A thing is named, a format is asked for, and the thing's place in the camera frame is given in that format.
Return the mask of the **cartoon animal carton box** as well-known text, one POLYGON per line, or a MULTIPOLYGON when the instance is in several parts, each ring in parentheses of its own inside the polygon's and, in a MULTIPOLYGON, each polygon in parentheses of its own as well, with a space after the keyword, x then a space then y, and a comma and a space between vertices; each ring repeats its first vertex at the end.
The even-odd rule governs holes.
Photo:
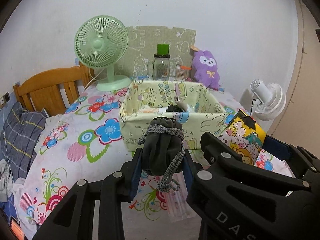
POLYGON ((218 138, 240 155, 243 163, 253 166, 263 147, 266 132, 240 109, 218 138))

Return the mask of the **grey drawstring pouch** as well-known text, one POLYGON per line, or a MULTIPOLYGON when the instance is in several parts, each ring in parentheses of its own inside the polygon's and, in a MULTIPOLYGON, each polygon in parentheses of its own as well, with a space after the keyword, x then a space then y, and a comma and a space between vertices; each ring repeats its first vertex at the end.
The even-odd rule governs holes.
POLYGON ((165 116, 154 118, 138 144, 143 146, 142 169, 151 176, 161 176, 158 191, 179 191, 180 183, 173 178, 181 172, 185 156, 182 124, 165 116))

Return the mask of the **clear plastic sleeve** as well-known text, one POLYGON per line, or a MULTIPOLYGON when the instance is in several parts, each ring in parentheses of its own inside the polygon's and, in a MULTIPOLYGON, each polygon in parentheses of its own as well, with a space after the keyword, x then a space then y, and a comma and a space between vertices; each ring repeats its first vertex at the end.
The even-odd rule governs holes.
POLYGON ((187 203, 188 191, 183 173, 176 173, 172 178, 179 182, 180 189, 178 191, 170 190, 169 193, 164 194, 170 221, 175 223, 185 219, 194 218, 196 216, 196 212, 187 203))

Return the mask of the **black plastic bag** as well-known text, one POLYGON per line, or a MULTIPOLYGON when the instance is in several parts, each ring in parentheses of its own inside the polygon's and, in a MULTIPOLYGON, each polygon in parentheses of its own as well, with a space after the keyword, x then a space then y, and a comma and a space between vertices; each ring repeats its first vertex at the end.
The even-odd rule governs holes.
POLYGON ((166 112, 184 112, 184 109, 178 105, 169 105, 166 112))

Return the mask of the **beige door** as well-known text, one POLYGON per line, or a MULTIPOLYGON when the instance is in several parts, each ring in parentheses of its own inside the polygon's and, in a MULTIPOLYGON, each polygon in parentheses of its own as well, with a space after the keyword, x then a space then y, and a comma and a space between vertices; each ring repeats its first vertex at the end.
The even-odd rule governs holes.
POLYGON ((295 66, 286 106, 268 132, 319 157, 319 25, 302 0, 295 0, 295 4, 298 16, 295 66))

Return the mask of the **cartoon fabric storage box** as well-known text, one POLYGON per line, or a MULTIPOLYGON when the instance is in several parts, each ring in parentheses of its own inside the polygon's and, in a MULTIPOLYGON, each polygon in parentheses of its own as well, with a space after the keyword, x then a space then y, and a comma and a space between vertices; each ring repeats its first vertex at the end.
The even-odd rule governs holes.
POLYGON ((150 122, 164 116, 182 125, 183 145, 199 149, 204 132, 219 135, 226 127, 227 112, 201 83, 178 81, 134 81, 121 104, 119 117, 128 150, 138 147, 150 122))

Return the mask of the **white standing fan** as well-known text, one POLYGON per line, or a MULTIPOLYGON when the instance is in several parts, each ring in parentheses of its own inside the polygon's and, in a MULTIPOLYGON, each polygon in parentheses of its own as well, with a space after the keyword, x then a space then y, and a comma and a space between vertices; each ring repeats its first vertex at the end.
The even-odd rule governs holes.
POLYGON ((271 121, 284 110, 286 94, 277 83, 265 84, 262 80, 255 79, 243 93, 240 103, 250 115, 261 121, 271 121))

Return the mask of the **floral tablecloth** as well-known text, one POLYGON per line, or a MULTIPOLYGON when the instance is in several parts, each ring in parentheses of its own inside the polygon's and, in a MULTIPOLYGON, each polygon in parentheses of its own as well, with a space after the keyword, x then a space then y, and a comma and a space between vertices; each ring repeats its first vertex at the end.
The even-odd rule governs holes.
POLYGON ((175 96, 189 109, 168 116, 182 124, 183 146, 193 161, 207 168, 200 135, 204 131, 222 134, 231 120, 226 105, 232 100, 230 94, 186 81, 142 81, 132 96, 127 96, 126 88, 112 92, 88 88, 64 114, 47 119, 27 178, 15 184, 14 203, 27 239, 34 237, 79 179, 104 179, 130 160, 150 120, 165 114, 175 96))

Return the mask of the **purple bunny plush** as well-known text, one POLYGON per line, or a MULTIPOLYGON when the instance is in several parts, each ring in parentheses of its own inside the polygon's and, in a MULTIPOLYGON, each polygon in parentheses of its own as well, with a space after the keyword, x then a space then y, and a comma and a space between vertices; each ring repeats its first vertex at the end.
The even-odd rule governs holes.
POLYGON ((218 90, 220 88, 220 75, 217 61, 208 50, 194 52, 192 67, 195 69, 194 79, 207 88, 218 90))

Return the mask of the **cotton swab jar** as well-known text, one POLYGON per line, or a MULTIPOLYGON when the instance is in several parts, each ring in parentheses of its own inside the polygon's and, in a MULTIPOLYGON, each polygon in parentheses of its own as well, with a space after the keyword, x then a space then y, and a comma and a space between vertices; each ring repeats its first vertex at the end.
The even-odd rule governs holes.
POLYGON ((191 67, 176 65, 175 68, 175 79, 176 80, 186 80, 190 77, 191 67))

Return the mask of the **glass mason jar mug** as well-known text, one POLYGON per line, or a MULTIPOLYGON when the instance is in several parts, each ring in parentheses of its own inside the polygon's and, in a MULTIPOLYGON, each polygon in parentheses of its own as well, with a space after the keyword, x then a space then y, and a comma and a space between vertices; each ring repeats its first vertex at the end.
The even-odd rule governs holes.
POLYGON ((169 81, 170 70, 173 66, 170 54, 154 54, 152 61, 147 64, 147 75, 153 80, 169 81))

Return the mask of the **green plastic cup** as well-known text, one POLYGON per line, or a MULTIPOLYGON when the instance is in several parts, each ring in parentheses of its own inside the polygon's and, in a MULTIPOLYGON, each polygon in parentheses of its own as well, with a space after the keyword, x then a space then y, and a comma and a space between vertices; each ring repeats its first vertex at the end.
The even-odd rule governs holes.
POLYGON ((170 45, 169 44, 157 44, 157 55, 169 55, 169 49, 170 45))

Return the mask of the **wooden bed headboard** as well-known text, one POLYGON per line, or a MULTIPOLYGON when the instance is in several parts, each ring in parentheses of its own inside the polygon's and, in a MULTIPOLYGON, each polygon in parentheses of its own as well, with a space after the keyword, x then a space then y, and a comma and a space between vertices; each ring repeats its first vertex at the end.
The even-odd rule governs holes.
POLYGON ((58 115, 66 111, 61 88, 64 89, 67 102, 72 104, 79 97, 77 82, 86 86, 94 71, 83 64, 71 68, 56 68, 40 72, 13 90, 18 102, 29 111, 45 109, 49 115, 58 115))

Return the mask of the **green desk fan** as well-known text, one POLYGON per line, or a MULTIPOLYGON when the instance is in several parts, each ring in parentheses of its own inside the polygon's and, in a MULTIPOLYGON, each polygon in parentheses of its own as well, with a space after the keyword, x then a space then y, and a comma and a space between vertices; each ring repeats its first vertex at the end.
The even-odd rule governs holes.
POLYGON ((125 54, 128 42, 127 29, 112 16, 90 18, 76 32, 74 51, 79 62, 106 71, 106 77, 97 81, 97 90, 110 92, 130 85, 129 77, 114 73, 114 65, 125 54))

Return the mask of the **wall power socket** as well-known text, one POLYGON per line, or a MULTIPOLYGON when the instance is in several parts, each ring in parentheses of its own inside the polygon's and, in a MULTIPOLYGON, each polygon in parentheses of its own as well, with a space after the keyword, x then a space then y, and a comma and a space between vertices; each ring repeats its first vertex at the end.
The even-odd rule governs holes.
POLYGON ((10 101, 10 94, 8 92, 6 92, 4 95, 3 95, 3 100, 4 100, 4 103, 7 103, 10 101))

